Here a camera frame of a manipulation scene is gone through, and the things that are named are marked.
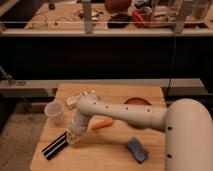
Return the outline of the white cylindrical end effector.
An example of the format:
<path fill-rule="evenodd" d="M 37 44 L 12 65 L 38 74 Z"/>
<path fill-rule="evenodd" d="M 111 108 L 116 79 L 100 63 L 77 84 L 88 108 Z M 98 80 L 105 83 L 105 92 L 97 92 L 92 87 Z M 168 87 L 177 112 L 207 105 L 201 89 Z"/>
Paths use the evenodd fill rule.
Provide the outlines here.
<path fill-rule="evenodd" d="M 69 126 L 69 129 L 66 133 L 67 135 L 67 142 L 70 145 L 74 145 L 78 142 L 80 137 L 86 132 L 87 128 L 81 125 L 78 125 L 72 122 Z"/>

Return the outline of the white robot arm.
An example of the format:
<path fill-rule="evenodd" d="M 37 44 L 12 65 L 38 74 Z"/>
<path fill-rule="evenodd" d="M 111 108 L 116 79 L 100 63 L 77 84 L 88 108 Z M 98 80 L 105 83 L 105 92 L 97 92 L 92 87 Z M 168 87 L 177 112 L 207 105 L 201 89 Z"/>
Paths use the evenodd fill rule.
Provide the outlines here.
<path fill-rule="evenodd" d="M 70 123 L 70 144 L 84 134 L 94 115 L 164 132 L 165 171 L 213 171 L 213 119 L 196 100 L 180 99 L 164 108 L 81 98 Z"/>

